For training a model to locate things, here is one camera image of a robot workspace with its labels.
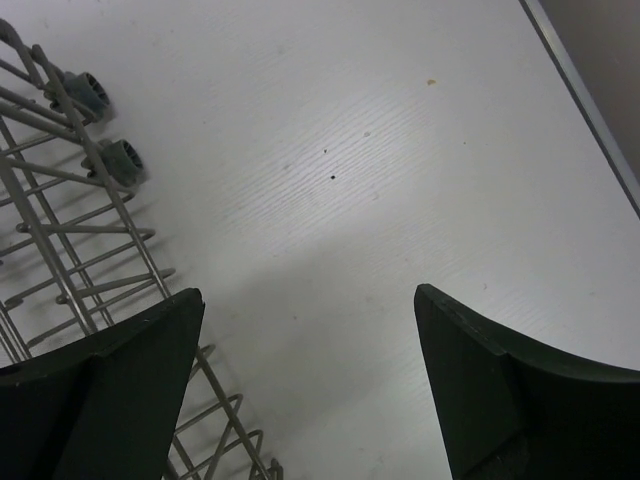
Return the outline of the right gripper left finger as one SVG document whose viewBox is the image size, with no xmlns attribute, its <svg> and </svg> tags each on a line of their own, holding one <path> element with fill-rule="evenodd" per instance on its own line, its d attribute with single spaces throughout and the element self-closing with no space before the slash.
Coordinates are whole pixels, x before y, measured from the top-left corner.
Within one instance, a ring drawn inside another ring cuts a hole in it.
<svg viewBox="0 0 640 480">
<path fill-rule="evenodd" d="M 187 288 L 1 370 L 4 479 L 159 479 L 205 304 Z"/>
</svg>

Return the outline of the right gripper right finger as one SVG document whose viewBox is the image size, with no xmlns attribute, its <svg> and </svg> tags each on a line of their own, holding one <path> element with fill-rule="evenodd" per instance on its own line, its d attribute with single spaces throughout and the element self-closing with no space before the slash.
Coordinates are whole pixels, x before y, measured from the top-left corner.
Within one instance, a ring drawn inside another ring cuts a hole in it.
<svg viewBox="0 0 640 480">
<path fill-rule="evenodd" d="M 638 371 L 551 347 L 430 284 L 414 310 L 453 478 L 638 478 Z"/>
</svg>

